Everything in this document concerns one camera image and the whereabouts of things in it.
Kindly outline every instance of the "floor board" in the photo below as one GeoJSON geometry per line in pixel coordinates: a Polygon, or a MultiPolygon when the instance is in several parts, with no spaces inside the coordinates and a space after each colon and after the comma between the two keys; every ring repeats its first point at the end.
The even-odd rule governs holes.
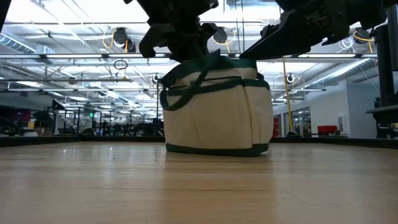
{"type": "Polygon", "coordinates": [[[163,144],[0,149],[8,223],[398,223],[398,151],[272,144],[257,158],[163,144]]]}

